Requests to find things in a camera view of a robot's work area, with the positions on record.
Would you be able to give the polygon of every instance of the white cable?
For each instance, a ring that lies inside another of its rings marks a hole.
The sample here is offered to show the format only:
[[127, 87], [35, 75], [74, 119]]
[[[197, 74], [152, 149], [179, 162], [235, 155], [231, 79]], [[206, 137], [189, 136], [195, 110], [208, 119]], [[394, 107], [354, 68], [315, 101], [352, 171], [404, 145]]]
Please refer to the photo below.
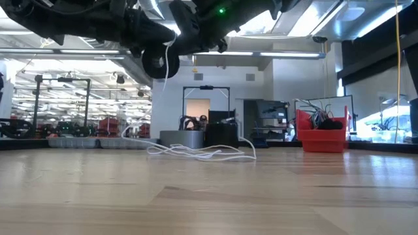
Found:
[[[167, 66], [167, 71], [165, 73], [165, 81], [164, 81], [164, 86], [163, 86], [163, 90], [160, 94], [160, 97], [158, 98], [157, 101], [159, 101], [164, 94], [164, 90], [167, 84], [167, 80], [169, 78], [169, 59], [168, 59], [168, 53], [169, 53], [169, 48], [174, 44], [174, 42], [177, 39], [177, 34], [175, 34], [174, 40], [170, 41], [167, 44], [167, 48], [165, 49], [165, 63]], [[147, 116], [148, 114], [150, 114], [150, 112], [152, 111], [152, 108], [149, 109], [142, 118], [140, 118], [138, 120], [138, 123], [140, 123], [145, 116]], [[251, 148], [253, 149], [253, 156], [246, 156], [244, 155], [245, 153], [243, 151], [240, 151], [234, 147], [231, 146], [224, 146], [224, 145], [219, 145], [219, 146], [211, 146], [208, 148], [202, 148], [202, 149], [191, 149], [189, 147], [183, 146], [181, 144], [175, 144], [175, 145], [171, 145], [171, 148], [168, 148], [166, 146], [162, 146], [160, 144], [156, 144], [153, 142], [149, 142], [149, 141], [145, 141], [145, 140], [139, 140], [139, 139], [134, 139], [134, 138], [127, 138], [125, 137], [126, 131], [128, 129], [130, 129], [131, 127], [134, 127], [135, 125], [137, 125], [136, 123], [129, 125], [128, 127], [126, 127], [125, 130], [123, 130], [123, 132], [121, 133], [121, 138], [124, 140], [130, 140], [130, 141], [135, 141], [135, 142], [141, 142], [141, 143], [145, 143], [145, 144], [149, 144], [151, 145], [150, 147], [147, 148], [147, 152], [149, 155], [160, 155], [162, 153], [165, 153], [167, 155], [172, 155], [172, 156], [177, 156], [177, 157], [189, 157], [189, 158], [194, 158], [196, 160], [200, 160], [200, 161], [230, 161], [230, 160], [234, 160], [234, 159], [251, 159], [251, 160], [257, 160], [257, 156], [255, 154], [255, 147], [254, 145], [247, 139], [239, 137], [240, 140], [243, 140], [247, 143], [249, 143], [249, 145], [251, 146]], [[207, 150], [207, 149], [212, 149], [212, 148], [228, 148], [228, 149], [232, 149], [235, 150], [235, 152], [233, 153], [224, 153], [222, 152], [222, 150], [218, 149], [214, 152], [206, 152], [203, 150]], [[220, 159], [213, 159], [214, 156], [219, 155], [219, 156], [230, 156], [230, 157], [225, 157], [225, 158], [220, 158]]]

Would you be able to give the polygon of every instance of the red plastic container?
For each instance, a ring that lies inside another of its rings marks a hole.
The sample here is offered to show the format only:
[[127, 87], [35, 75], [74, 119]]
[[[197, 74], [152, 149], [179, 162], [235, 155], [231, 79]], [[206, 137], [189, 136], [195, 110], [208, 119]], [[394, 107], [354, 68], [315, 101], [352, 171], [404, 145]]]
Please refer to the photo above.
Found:
[[310, 114], [296, 111], [296, 125], [298, 139], [302, 141], [303, 150], [308, 152], [321, 153], [342, 153], [347, 146], [347, 135], [349, 133], [349, 115], [346, 107], [345, 117], [332, 118], [334, 121], [341, 121], [341, 130], [317, 130], [312, 129]]

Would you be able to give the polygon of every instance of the black stand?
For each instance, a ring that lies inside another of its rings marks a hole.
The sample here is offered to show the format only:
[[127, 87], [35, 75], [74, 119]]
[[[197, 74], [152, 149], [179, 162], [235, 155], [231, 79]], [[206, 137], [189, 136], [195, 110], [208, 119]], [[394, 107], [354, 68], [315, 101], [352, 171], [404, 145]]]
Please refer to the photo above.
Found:
[[87, 128], [87, 117], [88, 117], [88, 110], [89, 110], [89, 96], [90, 96], [90, 79], [74, 79], [74, 78], [58, 78], [58, 79], [44, 79], [42, 75], [36, 75], [35, 81], [37, 82], [37, 90], [35, 96], [35, 111], [33, 113], [33, 127], [36, 130], [37, 128], [37, 118], [38, 118], [38, 107], [39, 107], [39, 94], [40, 94], [40, 84], [42, 81], [58, 81], [58, 82], [72, 82], [73, 80], [77, 81], [85, 81], [87, 82], [87, 93], [86, 93], [86, 111], [84, 112], [84, 127]]

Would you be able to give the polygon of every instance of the ceiling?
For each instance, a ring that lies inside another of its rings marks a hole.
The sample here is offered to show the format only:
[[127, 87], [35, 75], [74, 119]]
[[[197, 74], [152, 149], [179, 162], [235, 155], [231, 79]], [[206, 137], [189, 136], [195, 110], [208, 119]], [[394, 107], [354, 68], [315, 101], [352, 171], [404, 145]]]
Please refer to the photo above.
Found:
[[[162, 17], [156, 11], [153, 0], [139, 0], [146, 9], [147, 15], [167, 27], [178, 32], [178, 28], [169, 10], [170, 1], [158, 1], [157, 7]], [[191, 1], [185, 1], [194, 8]], [[258, 16], [241, 27], [241, 32], [231, 32], [226, 38], [228, 51], [232, 52], [322, 52], [323, 47], [312, 40], [312, 36], [327, 37], [330, 42], [352, 40], [364, 34], [368, 29], [382, 23], [381, 16], [391, 17], [394, 11], [393, 0], [302, 0], [294, 9], [280, 14], [277, 22], [272, 21], [269, 13]], [[406, 8], [411, 0], [399, 0], [399, 4]], [[99, 44], [94, 39], [66, 36], [63, 46], [50, 43], [26, 30], [8, 19], [0, 9], [0, 48], [72, 48], [72, 49], [118, 49], [120, 46], [113, 42]], [[25, 73], [16, 77], [17, 89], [15, 97], [28, 100], [15, 100], [14, 111], [18, 115], [28, 116], [27, 112], [33, 107], [32, 90], [36, 83], [35, 74], [50, 76], [66, 76], [69, 72], [74, 78], [90, 78], [92, 88], [114, 89], [124, 88], [126, 91], [92, 91], [92, 118], [102, 118], [105, 114], [128, 113], [130, 116], [144, 115], [150, 108], [149, 89], [152, 79], [144, 73], [141, 62], [131, 56], [114, 58], [103, 55], [33, 55], [33, 54], [3, 54], [16, 70], [25, 68]], [[182, 66], [256, 66], [263, 70], [271, 61], [268, 57], [259, 56], [226, 56], [226, 55], [195, 55], [182, 56]], [[111, 75], [125, 76], [125, 83], [117, 85]], [[42, 98], [50, 100], [56, 98], [81, 99], [85, 84], [74, 82], [73, 90], [54, 90], [63, 88], [62, 84], [43, 84], [43, 88], [51, 87], [49, 91], [43, 89]], [[138, 91], [145, 91], [143, 98], [138, 97]], [[46, 102], [41, 101], [41, 108], [45, 120], [59, 119], [71, 116], [82, 116], [83, 104], [74, 102]]]

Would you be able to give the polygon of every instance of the hanging cable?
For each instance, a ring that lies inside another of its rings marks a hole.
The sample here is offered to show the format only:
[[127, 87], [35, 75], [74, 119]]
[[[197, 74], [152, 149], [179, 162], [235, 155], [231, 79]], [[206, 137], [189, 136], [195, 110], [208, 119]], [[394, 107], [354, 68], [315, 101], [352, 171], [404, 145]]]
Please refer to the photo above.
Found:
[[394, 137], [395, 144], [398, 142], [398, 130], [399, 130], [399, 102], [400, 102], [400, 35], [399, 35], [399, 13], [398, 13], [398, 0], [395, 0], [395, 7], [396, 7], [396, 47], [398, 48], [398, 93], [397, 93], [397, 104], [396, 104], [396, 116], [397, 116], [397, 122], [396, 122], [396, 132]]
[[[168, 52], [169, 52], [169, 48], [174, 44], [176, 39], [177, 39], [177, 34], [175, 34], [174, 39], [167, 44], [167, 48], [165, 50], [165, 63], [166, 63], [167, 71], [166, 71], [166, 74], [165, 74], [165, 81], [164, 81], [164, 85], [163, 85], [163, 90], [162, 90], [159, 98], [157, 99], [157, 101], [155, 103], [157, 103], [161, 100], [161, 98], [163, 97], [163, 94], [164, 94], [164, 90], [165, 90], [166, 85], [167, 85], [167, 80], [169, 78], [169, 69], [170, 69], [169, 59], [168, 59]], [[151, 113], [151, 111], [152, 111], [152, 108], [149, 109], [143, 115], [143, 117], [138, 120], [138, 123], [140, 123], [147, 115], [149, 115]], [[238, 150], [234, 147], [230, 147], [230, 146], [211, 146], [211, 147], [202, 148], [202, 149], [191, 149], [191, 148], [183, 146], [181, 144], [175, 144], [175, 145], [172, 145], [170, 148], [168, 148], [166, 146], [162, 146], [160, 144], [156, 144], [156, 143], [153, 143], [153, 142], [125, 137], [126, 131], [128, 129], [130, 129], [131, 127], [134, 127], [135, 125], [137, 125], [137, 124], [131, 124], [128, 127], [126, 127], [126, 129], [123, 130], [123, 132], [121, 133], [121, 138], [123, 138], [124, 140], [141, 142], [141, 143], [144, 143], [144, 144], [151, 145], [150, 147], [147, 148], [147, 152], [150, 155], [159, 155], [159, 154], [165, 153], [165, 154], [172, 155], [172, 156], [194, 158], [194, 159], [200, 160], [200, 161], [230, 161], [230, 160], [233, 160], [233, 159], [257, 160], [254, 145], [249, 140], [247, 140], [245, 138], [242, 138], [242, 137], [239, 137], [239, 139], [247, 142], [252, 147], [253, 156], [246, 156], [246, 155], [244, 155], [245, 153], [243, 151], [240, 151], [240, 150]], [[222, 152], [222, 150], [219, 150], [219, 149], [216, 150], [216, 151], [213, 151], [213, 152], [204, 151], [204, 150], [208, 150], [208, 149], [212, 149], [212, 148], [228, 148], [228, 149], [235, 150], [235, 152], [224, 153], [224, 152]], [[228, 157], [224, 157], [224, 158], [220, 158], [220, 159], [213, 159], [213, 157], [216, 156], [216, 155], [228, 156]]]
[[[48, 40], [48, 39], [41, 38], [40, 39], [40, 43], [41, 43], [41, 45], [40, 45], [39, 48], [44, 48], [45, 46], [49, 46], [49, 45], [53, 44], [54, 41], [53, 40]], [[17, 72], [15, 74], [15, 76], [19, 75], [19, 73], [21, 73], [22, 71], [24, 71], [26, 69], [26, 67], [29, 66], [29, 64], [34, 60], [34, 58], [36, 58], [37, 55], [38, 54], [33, 55], [33, 57], [26, 63], [26, 65], [21, 70], [19, 70], [19, 72]]]

